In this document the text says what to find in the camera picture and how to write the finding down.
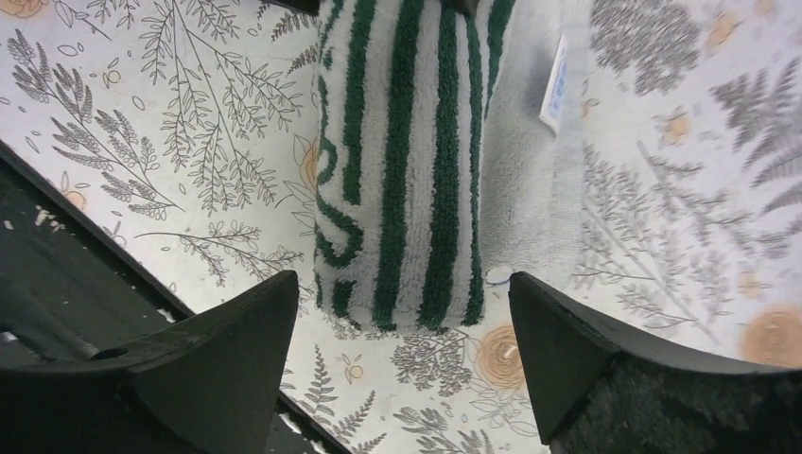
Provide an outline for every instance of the fabric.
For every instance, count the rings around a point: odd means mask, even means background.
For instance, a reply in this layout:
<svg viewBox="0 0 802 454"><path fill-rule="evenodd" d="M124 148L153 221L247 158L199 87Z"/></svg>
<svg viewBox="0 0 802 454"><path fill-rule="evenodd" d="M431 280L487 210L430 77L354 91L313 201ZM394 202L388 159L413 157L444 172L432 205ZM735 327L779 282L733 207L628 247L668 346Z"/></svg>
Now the fabric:
<svg viewBox="0 0 802 454"><path fill-rule="evenodd" d="M514 0L322 5L318 306L361 329L473 325L479 159Z"/></svg>
<svg viewBox="0 0 802 454"><path fill-rule="evenodd" d="M485 269L527 271L564 288L582 252L584 154L581 91L589 0L520 2L514 39L490 102L481 172ZM567 41L558 134L539 119L560 37Z"/></svg>

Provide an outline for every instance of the towel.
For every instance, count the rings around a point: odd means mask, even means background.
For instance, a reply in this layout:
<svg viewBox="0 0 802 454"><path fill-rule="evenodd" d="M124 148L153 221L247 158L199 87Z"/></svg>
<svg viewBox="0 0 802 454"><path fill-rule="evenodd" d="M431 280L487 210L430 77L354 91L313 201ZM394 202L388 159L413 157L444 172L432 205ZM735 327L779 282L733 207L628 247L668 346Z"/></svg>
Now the towel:
<svg viewBox="0 0 802 454"><path fill-rule="evenodd" d="M321 6L318 307L362 330L473 325L484 308L480 146L515 0Z"/></svg>
<svg viewBox="0 0 802 454"><path fill-rule="evenodd" d="M498 77L482 156L480 251L491 284L526 271L563 289L582 254L590 7L590 0L518 0L515 7L507 48L515 58ZM561 37L566 92L555 134L538 115Z"/></svg>

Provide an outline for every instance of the plant illustration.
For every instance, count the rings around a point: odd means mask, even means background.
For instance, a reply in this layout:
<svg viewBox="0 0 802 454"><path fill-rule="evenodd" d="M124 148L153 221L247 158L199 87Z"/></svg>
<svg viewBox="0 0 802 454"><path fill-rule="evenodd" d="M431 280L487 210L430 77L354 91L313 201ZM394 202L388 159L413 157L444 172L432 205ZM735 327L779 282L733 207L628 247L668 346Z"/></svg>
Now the plant illustration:
<svg viewBox="0 0 802 454"><path fill-rule="evenodd" d="M284 16L279 18L278 22L273 27L270 39L275 43L275 40L278 38L294 31L304 28L315 28L316 26L318 26L318 18L316 17L303 14L302 12L285 11Z"/></svg>
<svg viewBox="0 0 802 454"><path fill-rule="evenodd" d="M293 375L293 374L294 374L294 372L292 372L291 369L285 368L284 372L281 374L281 377L283 378L283 377L285 377L287 375ZM288 383L288 382L282 380L282 382L279 385L278 389L280 391L292 391L292 390L295 390L295 385L293 385L292 383Z"/></svg>
<svg viewBox="0 0 802 454"><path fill-rule="evenodd" d="M87 9L95 9L95 18L101 24L106 23L106 19L112 18L112 9L120 12L120 18L117 20L117 28L124 26L126 29L131 29L135 18L133 12L139 8L139 0L92 0L86 5Z"/></svg>
<svg viewBox="0 0 802 454"><path fill-rule="evenodd" d="M292 215L305 227L300 235L312 236L314 235L315 209L317 207L315 196L318 192L318 140L310 142L308 139L296 135L292 143L292 155L299 168L301 182L285 180L284 185L287 187L289 195L278 201L276 206L289 198L299 202L301 209L293 211Z"/></svg>
<svg viewBox="0 0 802 454"><path fill-rule="evenodd" d="M359 406L358 410L335 421L330 419L335 417L334 410L327 404L338 400L339 397L333 394L335 390L333 386L329 386L330 384L331 376L329 376L328 369L326 368L321 347L315 344L314 377L306 393L304 393L304 400L299 400L298 404L306 411L309 417L321 424L338 440L348 444L355 454L369 454L373 452L387 436L386 432L371 440L356 445L353 444L353 439L374 405L375 391L371 391L370 394L368 394L368 398Z"/></svg>
<svg viewBox="0 0 802 454"><path fill-rule="evenodd" d="M762 215L802 204L802 96L793 91L799 63L800 59L794 58L786 64L771 92L767 88L767 69L759 71L752 84L747 75L742 75L710 90L722 108L730 112L727 127L738 131L736 152L760 138L742 167L747 172L758 162L765 163L755 175L752 188L795 179L765 203ZM774 159L766 162L771 156ZM787 233L797 233L793 224Z"/></svg>
<svg viewBox="0 0 802 454"><path fill-rule="evenodd" d="M283 73L271 71L267 63L215 46L239 39L228 6L165 0L154 8L157 14L142 20L150 27L140 36L145 43L142 71L153 84L166 80L174 94L162 126L167 131L164 155L173 171L188 171L209 216L255 201L274 202L274 170L263 168L264 159L241 144L252 135L265 138L270 122L289 131L291 115L300 117L303 108L301 94L288 91L295 82L282 81ZM196 25L189 25L190 19ZM179 44L188 47L189 57L178 53Z"/></svg>
<svg viewBox="0 0 802 454"><path fill-rule="evenodd" d="M403 407L392 416L406 425L403 430L418 435L421 454L495 454L493 443L484 430L457 430L460 439L452 441L447 434L448 422L435 409Z"/></svg>
<svg viewBox="0 0 802 454"><path fill-rule="evenodd" d="M464 367L465 342L469 336L449 329L442 335L414 334L403 336L403 343L392 353L392 364L398 368L399 383L413 383L418 391L439 385L438 395L458 393L473 376Z"/></svg>
<svg viewBox="0 0 802 454"><path fill-rule="evenodd" d="M270 34L270 39L275 43L275 41L282 36L287 36L295 31L302 30L302 29L314 29L318 26L318 18L314 16L309 16L307 14L303 14L301 12L285 12L284 16L279 18L278 22L273 26L272 33ZM310 64L316 63L318 58L320 57L321 50L318 47L317 43L311 44L308 48L301 52L298 57L292 59L292 63L287 70L287 74L292 74L293 72L308 66Z"/></svg>
<svg viewBox="0 0 802 454"><path fill-rule="evenodd" d="M96 110L92 90L78 70L67 70L60 63L51 66L42 45L36 43L34 50L19 29L16 38L9 38L8 49L18 63L13 73L17 87L38 102L49 104L54 100L69 114L69 121L51 117L59 130L53 138L71 150L53 147L58 154L100 170L109 183L103 189L128 203L133 213L162 220L170 209L183 211L150 180L148 173L160 164L149 139L138 135L120 111L110 114ZM100 140L93 121L107 134L107 140ZM125 177L113 175L115 170Z"/></svg>
<svg viewBox="0 0 802 454"><path fill-rule="evenodd" d="M671 1L596 0L590 25L599 67L620 75L634 66L639 96L673 90L699 61L702 28Z"/></svg>
<svg viewBox="0 0 802 454"><path fill-rule="evenodd" d="M723 306L730 301L732 289L724 278L724 258L713 253L712 236L729 237L744 253L758 246L774 251L775 238L750 234L746 224L751 215L727 211L729 198L724 192L706 196L683 186L684 181L698 176L703 164L672 163L649 154L642 142L637 146L653 174L652 186L645 185L633 170L615 168L592 146L585 146L587 218L583 260L572 276L575 288L618 284L619 304L639 317L644 329L672 337L688 324L718 342L708 326L716 317L729 314ZM655 229L656 217L667 223ZM681 242L688 241L678 230L682 227L693 233L690 244ZM691 257L689 251L708 253ZM705 321L699 320L679 293L689 284L684 279L688 270L696 276L700 298L706 302Z"/></svg>
<svg viewBox="0 0 802 454"><path fill-rule="evenodd" d="M106 33L103 32L99 27L93 24L89 20L89 13L86 11L77 11L73 9L71 6L67 5L64 0L53 0L53 7L56 9L56 14L59 15L59 19L61 22L64 23L67 28L72 28L76 22L81 22L86 26L89 26L89 29L92 31L92 34L99 34L103 38L106 38L108 41L111 41L112 38L109 37Z"/></svg>
<svg viewBox="0 0 802 454"><path fill-rule="evenodd" d="M234 260L248 274L259 281L264 281L276 272L303 261L304 254L289 251L283 246L272 253L259 251L257 242L261 231L257 227L244 222L232 220L230 226L223 221L210 222L207 236L194 236L171 232L148 232L135 236L172 236L178 239L183 251L196 255L209 267L209 275L217 278L217 286L225 287L226 277L230 271L226 268L227 260Z"/></svg>

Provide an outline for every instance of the floral wallpaper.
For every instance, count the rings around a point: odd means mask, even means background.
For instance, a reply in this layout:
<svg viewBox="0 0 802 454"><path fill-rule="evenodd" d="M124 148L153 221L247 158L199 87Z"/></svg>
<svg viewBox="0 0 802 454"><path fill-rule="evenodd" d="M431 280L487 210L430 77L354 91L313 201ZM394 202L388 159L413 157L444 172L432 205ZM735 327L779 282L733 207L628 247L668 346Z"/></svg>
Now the floral wallpaper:
<svg viewBox="0 0 802 454"><path fill-rule="evenodd" d="M0 0L0 137L188 306L302 283L282 390L354 453L548 452L506 301L440 336L311 303L314 18L240 0ZM596 0L584 251L564 291L802 367L802 7Z"/></svg>

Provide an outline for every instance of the black plastic part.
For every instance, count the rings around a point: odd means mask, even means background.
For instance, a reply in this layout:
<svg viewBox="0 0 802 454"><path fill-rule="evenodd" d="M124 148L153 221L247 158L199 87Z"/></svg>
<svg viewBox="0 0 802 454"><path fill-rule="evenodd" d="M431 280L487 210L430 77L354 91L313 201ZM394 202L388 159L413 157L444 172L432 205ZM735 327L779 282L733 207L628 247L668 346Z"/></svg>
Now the black plastic part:
<svg viewBox="0 0 802 454"><path fill-rule="evenodd" d="M293 271L90 360L0 370L20 453L261 454L298 307Z"/></svg>
<svg viewBox="0 0 802 454"><path fill-rule="evenodd" d="M556 452L802 452L802 370L687 348L523 272L510 309L540 438Z"/></svg>
<svg viewBox="0 0 802 454"><path fill-rule="evenodd" d="M321 10L321 0L261 0L261 2L310 16L317 16Z"/></svg>

